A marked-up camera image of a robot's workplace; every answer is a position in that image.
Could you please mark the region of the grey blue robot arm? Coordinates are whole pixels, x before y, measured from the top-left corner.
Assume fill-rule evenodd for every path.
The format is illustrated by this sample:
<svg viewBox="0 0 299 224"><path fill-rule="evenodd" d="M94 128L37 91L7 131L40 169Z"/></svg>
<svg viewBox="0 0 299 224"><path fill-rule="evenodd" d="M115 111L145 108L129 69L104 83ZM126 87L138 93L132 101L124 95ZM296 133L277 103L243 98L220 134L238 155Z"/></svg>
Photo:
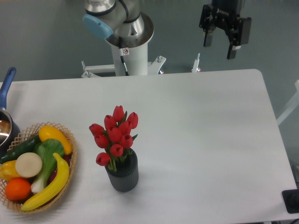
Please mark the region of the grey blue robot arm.
<svg viewBox="0 0 299 224"><path fill-rule="evenodd" d="M203 29L204 47L212 44L216 28L225 31L229 40L227 59L249 42L250 17L240 16L243 0L213 0L202 8L199 27ZM140 11L138 0L86 0L83 23L100 39L118 48L133 48L144 44L153 35L151 19Z"/></svg>

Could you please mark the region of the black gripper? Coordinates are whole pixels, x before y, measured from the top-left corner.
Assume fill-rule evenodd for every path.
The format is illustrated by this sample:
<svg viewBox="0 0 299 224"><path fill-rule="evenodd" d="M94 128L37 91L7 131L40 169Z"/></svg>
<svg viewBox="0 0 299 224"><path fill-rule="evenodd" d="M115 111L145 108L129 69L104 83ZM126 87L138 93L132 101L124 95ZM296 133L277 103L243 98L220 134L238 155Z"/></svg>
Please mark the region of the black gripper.
<svg viewBox="0 0 299 224"><path fill-rule="evenodd" d="M219 28L225 31L229 39L227 59L234 59L241 44L249 42L251 17L241 17L243 0L213 0L202 8L199 27L204 30L204 47L210 47L213 31Z"/></svg>

